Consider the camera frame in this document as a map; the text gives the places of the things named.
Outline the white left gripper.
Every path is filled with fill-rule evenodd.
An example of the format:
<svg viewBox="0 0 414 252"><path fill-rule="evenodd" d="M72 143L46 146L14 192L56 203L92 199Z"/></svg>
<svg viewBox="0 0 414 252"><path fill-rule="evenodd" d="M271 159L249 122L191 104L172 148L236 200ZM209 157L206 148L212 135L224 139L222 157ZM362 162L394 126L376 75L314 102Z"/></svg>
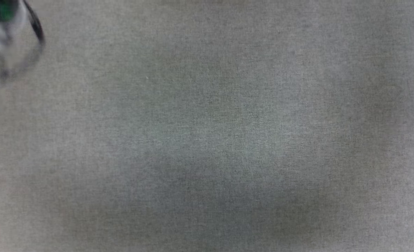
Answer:
<svg viewBox="0 0 414 252"><path fill-rule="evenodd" d="M23 0L0 0L0 40L10 40L27 20Z"/></svg>

